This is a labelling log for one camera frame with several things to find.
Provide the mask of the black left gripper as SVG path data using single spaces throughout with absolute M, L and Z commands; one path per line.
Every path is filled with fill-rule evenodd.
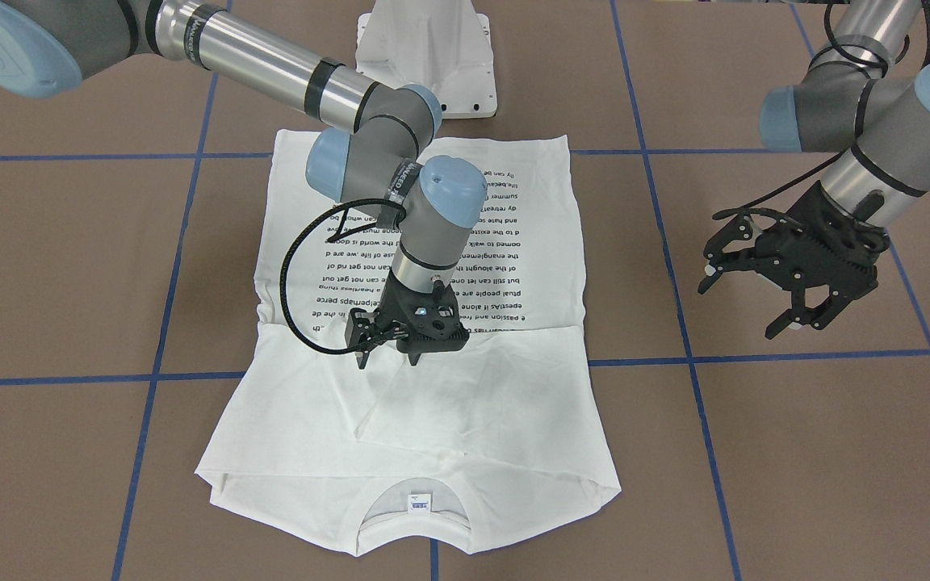
M 869 227 L 838 208 L 815 182 L 756 245 L 707 254 L 707 275 L 697 292 L 707 293 L 724 273 L 754 271 L 790 292 L 791 306 L 765 327 L 772 340 L 786 328 L 826 328 L 853 300 L 878 286 L 876 261 L 888 249 L 881 228 Z M 829 287 L 829 297 L 806 305 L 808 288 Z

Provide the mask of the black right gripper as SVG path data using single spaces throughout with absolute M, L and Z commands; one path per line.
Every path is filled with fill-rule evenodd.
M 469 339 L 453 288 L 436 282 L 428 293 L 417 293 L 394 274 L 387 276 L 380 298 L 380 332 L 392 334 L 399 352 L 408 354 L 411 367 L 424 353 L 458 352 Z M 370 343 L 355 350 L 358 369 L 366 369 L 372 352 L 381 346 Z

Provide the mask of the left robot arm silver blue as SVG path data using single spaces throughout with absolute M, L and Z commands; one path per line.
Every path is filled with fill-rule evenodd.
M 930 55 L 913 78 L 892 78 L 926 1 L 852 1 L 800 84 L 771 91 L 760 138 L 775 152 L 829 153 L 789 210 L 764 199 L 717 213 L 704 248 L 706 293 L 724 273 L 752 271 L 790 293 L 765 329 L 826 328 L 878 285 L 886 227 L 930 191 Z

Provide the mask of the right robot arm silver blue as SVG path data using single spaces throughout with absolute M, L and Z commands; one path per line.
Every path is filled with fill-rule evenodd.
M 385 342 L 410 364 L 469 339 L 455 268 L 480 220 L 487 182 L 472 163 L 418 157 L 442 109 L 425 87 L 394 89 L 207 1 L 0 1 L 0 87 L 52 97 L 130 56 L 188 61 L 325 123 L 305 177 L 333 214 L 359 209 L 400 242 L 373 311 L 348 313 L 358 367 Z

